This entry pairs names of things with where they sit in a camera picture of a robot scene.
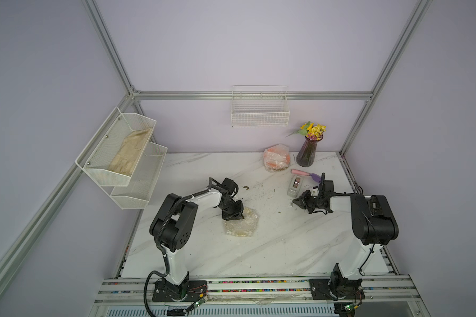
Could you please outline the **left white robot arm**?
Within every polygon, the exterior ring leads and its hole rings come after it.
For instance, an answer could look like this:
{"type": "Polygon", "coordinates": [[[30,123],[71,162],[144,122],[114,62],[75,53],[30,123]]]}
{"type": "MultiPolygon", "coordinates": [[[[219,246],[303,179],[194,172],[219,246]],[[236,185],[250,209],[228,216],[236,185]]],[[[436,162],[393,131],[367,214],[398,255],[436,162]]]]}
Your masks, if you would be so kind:
{"type": "Polygon", "coordinates": [[[161,204],[149,233],[163,256],[165,273],[160,276],[177,292],[189,281],[181,250],[189,241],[197,212],[220,209],[223,220],[242,220],[244,206],[240,199],[235,199],[238,192],[239,186],[233,180],[225,178],[218,182],[210,178],[207,188],[184,197],[169,194],[161,204]]]}

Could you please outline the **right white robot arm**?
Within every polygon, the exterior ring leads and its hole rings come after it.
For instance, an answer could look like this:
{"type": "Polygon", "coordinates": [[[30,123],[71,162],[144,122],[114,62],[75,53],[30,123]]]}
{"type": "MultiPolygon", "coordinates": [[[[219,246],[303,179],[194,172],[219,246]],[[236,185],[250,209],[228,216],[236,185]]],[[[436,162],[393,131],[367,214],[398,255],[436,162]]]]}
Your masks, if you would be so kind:
{"type": "Polygon", "coordinates": [[[387,198],[384,195],[338,193],[333,181],[326,180],[322,173],[318,185],[301,193],[292,203],[309,214],[328,215],[339,207],[350,212],[355,240],[345,257],[335,264],[330,277],[311,279],[309,284],[314,299],[357,299],[363,294],[363,278],[371,276],[368,267],[381,257],[381,249],[399,235],[387,198]]]}

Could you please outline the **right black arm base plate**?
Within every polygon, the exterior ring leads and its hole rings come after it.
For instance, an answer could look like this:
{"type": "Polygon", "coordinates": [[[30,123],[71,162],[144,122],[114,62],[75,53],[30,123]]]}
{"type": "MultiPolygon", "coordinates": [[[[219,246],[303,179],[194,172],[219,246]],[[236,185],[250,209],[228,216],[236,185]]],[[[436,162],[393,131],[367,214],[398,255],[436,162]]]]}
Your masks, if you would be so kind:
{"type": "Polygon", "coordinates": [[[349,280],[344,278],[340,281],[331,279],[310,279],[309,288],[313,300],[362,300],[365,298],[362,279],[349,280]]]}

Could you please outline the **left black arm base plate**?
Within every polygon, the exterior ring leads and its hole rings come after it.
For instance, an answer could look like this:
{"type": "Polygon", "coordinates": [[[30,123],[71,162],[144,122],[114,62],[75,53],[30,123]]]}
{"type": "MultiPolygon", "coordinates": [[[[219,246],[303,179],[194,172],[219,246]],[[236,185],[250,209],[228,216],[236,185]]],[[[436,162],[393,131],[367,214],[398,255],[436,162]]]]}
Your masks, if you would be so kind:
{"type": "Polygon", "coordinates": [[[174,285],[160,279],[150,297],[153,302],[195,302],[207,292],[208,282],[205,280],[188,280],[181,285],[174,285]]]}

